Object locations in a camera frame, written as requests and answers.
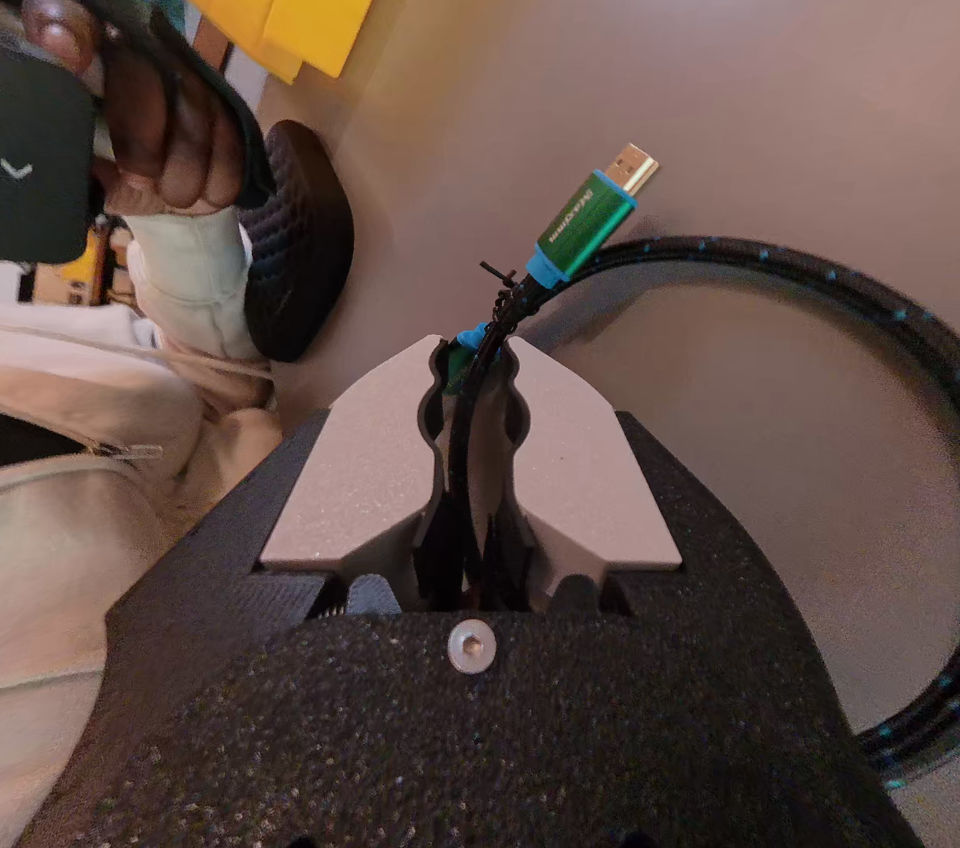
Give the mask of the grey desk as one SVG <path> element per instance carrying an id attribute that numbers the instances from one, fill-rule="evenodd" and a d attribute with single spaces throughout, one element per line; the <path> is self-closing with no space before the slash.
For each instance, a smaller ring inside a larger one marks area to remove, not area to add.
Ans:
<path id="1" fill-rule="evenodd" d="M 619 240 L 732 237 L 876 279 L 958 331 L 958 0 L 375 0 L 342 75 L 263 89 L 353 206 L 350 281 L 278 369 L 295 426 L 426 335 L 490 315 L 585 176 L 660 164 Z M 749 531 L 848 720 L 958 642 L 958 421 L 911 359 L 804 286 L 661 263 L 521 328 Z"/>

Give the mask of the person's left forearm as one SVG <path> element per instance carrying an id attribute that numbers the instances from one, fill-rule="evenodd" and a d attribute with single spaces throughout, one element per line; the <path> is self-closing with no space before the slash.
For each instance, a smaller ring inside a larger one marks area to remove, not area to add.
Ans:
<path id="1" fill-rule="evenodd" d="M 163 343 L 221 361 L 258 361 L 245 315 L 251 248 L 236 208 L 124 221 L 136 301 Z"/>

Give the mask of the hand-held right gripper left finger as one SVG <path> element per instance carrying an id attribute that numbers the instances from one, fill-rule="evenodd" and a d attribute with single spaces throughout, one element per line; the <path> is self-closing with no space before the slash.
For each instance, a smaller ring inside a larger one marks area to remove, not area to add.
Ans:
<path id="1" fill-rule="evenodd" d="M 331 405 L 260 562 L 275 571 L 402 575 L 417 525 L 441 491 L 426 409 L 443 339 L 428 334 Z"/>

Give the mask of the black mesh cushion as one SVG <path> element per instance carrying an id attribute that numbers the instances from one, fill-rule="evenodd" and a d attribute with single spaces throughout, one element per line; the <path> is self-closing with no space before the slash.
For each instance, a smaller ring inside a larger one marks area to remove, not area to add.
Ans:
<path id="1" fill-rule="evenodd" d="M 276 192 L 239 211 L 250 241 L 245 314 L 258 353 L 298 361 L 346 286 L 354 260 L 354 215 L 321 138 L 290 119 L 266 136 Z"/>

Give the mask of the person's cream hoodie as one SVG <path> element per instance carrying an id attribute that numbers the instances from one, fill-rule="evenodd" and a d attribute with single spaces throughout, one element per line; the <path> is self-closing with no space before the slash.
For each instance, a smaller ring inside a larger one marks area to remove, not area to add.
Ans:
<path id="1" fill-rule="evenodd" d="M 258 367 L 243 300 L 155 297 L 68 309 L 2 303 L 1 829 L 14 845 L 82 736 L 111 607 L 281 440 L 270 383 L 165 348 Z"/>

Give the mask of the person's left hand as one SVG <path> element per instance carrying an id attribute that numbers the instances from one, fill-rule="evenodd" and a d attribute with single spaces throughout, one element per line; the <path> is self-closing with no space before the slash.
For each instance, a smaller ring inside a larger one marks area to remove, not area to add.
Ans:
<path id="1" fill-rule="evenodd" d="M 23 39 L 99 102 L 113 159 L 94 158 L 92 176 L 108 215 L 199 218 L 235 203 L 241 123 L 161 10 L 146 28 L 78 0 L 23 0 L 18 13 Z"/>

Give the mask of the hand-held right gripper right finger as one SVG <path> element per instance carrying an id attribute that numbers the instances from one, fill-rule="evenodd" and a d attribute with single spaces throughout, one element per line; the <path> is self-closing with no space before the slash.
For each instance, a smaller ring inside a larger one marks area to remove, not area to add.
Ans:
<path id="1" fill-rule="evenodd" d="M 523 419 L 512 492 L 535 540 L 529 578 L 678 570 L 682 556 L 612 405 L 525 340 L 507 349 Z"/>

